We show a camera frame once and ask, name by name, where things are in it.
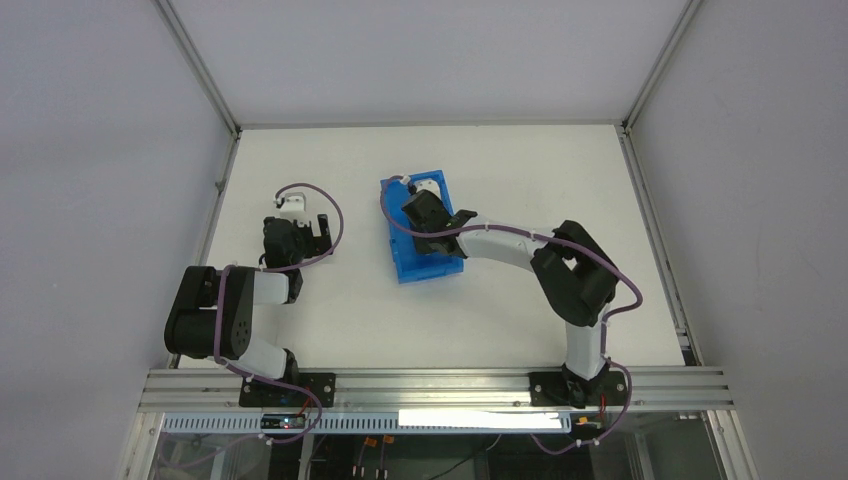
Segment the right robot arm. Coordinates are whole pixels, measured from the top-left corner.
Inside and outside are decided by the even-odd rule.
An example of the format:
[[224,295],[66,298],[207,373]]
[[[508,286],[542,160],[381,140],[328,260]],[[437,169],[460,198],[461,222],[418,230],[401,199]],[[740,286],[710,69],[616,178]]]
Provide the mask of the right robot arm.
[[428,190],[411,194],[401,211],[413,231],[435,235],[414,238],[420,254],[493,260],[532,272],[552,310],[565,322],[565,401],[583,407],[600,393],[609,372],[602,318],[619,279],[610,271],[614,264],[582,225],[566,220],[551,230],[550,240],[520,234],[516,227],[496,230],[474,211],[449,213]]

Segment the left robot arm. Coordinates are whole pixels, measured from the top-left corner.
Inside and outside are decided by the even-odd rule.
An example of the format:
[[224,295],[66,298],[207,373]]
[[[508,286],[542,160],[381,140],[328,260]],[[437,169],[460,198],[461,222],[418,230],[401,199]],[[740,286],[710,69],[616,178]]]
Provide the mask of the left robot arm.
[[309,222],[265,218],[267,271],[244,266],[187,267],[164,328],[168,352],[220,361],[246,376],[299,385],[295,354],[253,332],[254,308],[296,302],[303,285],[298,265],[329,253],[332,246],[328,217],[319,214],[317,224],[315,234]]

